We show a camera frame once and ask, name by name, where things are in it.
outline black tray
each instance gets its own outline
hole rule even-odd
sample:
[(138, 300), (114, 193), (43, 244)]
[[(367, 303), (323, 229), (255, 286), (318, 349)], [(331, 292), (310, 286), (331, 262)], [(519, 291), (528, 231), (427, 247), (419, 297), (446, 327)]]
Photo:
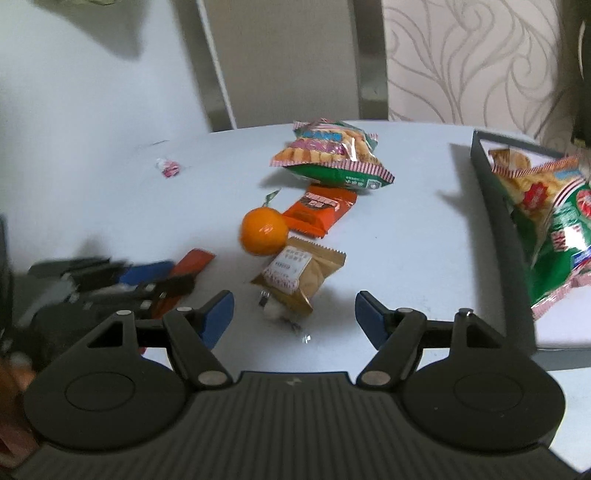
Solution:
[(530, 142), (480, 130), (474, 130), (470, 149), (495, 242), (507, 339), (546, 370), (591, 367), (591, 345), (589, 348), (576, 349), (538, 349), (536, 346), (534, 319), (525, 282), (523, 250), (507, 210), (506, 194), (491, 170), (488, 156), (480, 144), (481, 140), (498, 142), (552, 158), (562, 158), (564, 154)]

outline white wall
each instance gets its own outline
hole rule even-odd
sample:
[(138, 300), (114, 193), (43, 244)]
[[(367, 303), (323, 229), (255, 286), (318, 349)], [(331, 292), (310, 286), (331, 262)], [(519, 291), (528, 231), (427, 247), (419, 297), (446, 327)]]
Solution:
[(169, 0), (32, 1), (0, 12), (0, 212), (18, 270), (94, 253), (79, 219), (107, 163), (209, 131)]

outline pastry packet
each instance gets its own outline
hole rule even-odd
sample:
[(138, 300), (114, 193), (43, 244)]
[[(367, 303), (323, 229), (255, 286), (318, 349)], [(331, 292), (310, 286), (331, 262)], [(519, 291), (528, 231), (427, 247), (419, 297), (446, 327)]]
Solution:
[(356, 201), (351, 190), (311, 185), (283, 218), (290, 230), (322, 238)]
[(310, 299), (325, 279), (345, 264), (345, 258), (344, 253), (292, 236), (251, 283), (271, 292), (291, 310), (307, 315), (313, 310)]

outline wall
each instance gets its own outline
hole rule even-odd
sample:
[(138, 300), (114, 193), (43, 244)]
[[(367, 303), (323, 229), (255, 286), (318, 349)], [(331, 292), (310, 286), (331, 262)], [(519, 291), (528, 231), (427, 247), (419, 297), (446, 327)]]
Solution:
[(203, 0), (239, 128), (359, 118), (349, 0)]
[(209, 131), (168, 0), (30, 1), (0, 14), (0, 211), (17, 269), (95, 253), (80, 219), (105, 164)]
[(569, 147), (576, 0), (384, 0), (390, 118), (485, 126)]

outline patterned wallpaper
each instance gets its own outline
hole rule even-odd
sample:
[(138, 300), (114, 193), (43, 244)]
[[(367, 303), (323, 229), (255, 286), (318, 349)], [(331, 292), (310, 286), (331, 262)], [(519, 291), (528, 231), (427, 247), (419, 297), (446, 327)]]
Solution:
[(581, 84), (576, 0), (384, 0), (384, 20), (392, 120), (520, 131), (567, 149)]

